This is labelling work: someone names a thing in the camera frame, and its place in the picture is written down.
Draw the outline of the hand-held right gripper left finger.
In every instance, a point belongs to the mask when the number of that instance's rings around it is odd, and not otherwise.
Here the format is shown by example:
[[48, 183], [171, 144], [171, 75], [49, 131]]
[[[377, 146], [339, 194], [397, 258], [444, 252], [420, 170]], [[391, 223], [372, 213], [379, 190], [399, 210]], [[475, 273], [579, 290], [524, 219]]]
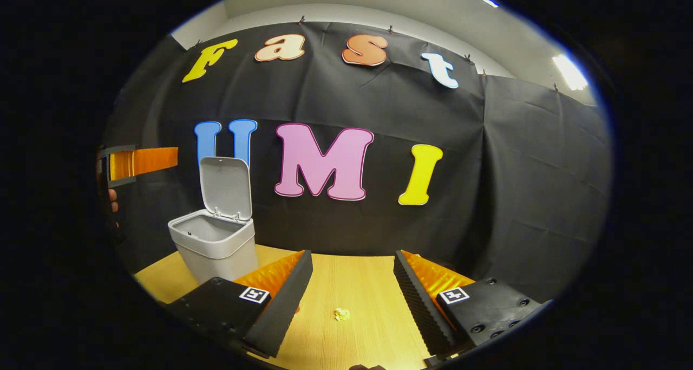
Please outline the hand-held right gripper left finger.
[[163, 307], [201, 336], [267, 359], [279, 353], [312, 272], [312, 252], [302, 250], [234, 281], [210, 278]]

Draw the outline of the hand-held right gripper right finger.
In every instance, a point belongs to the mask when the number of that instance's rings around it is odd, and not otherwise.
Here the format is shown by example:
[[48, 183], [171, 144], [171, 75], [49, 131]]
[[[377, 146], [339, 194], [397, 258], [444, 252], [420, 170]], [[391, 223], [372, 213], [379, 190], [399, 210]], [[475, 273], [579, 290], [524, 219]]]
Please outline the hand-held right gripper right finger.
[[395, 252], [394, 276], [433, 360], [489, 345], [551, 304], [500, 279], [476, 281], [405, 250]]

